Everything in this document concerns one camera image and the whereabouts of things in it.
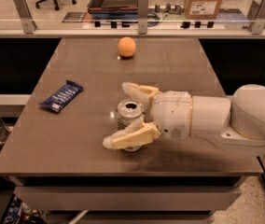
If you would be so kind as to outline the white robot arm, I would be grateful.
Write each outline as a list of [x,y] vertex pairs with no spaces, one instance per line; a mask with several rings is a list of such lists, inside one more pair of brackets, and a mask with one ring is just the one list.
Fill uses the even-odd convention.
[[201,138],[226,150],[260,156],[265,153],[265,87],[244,85],[230,97],[192,96],[186,91],[159,91],[131,82],[122,89],[150,114],[134,119],[123,130],[107,136],[111,149],[141,147],[160,137]]

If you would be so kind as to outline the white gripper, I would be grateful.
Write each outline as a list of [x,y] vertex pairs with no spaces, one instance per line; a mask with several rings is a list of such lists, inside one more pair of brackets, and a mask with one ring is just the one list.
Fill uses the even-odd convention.
[[126,149],[151,144],[161,134],[167,139],[185,139],[189,134],[192,98],[185,91],[167,91],[124,82],[122,89],[131,99],[149,112],[153,122],[143,117],[134,120],[124,130],[119,130],[103,141],[108,149]]

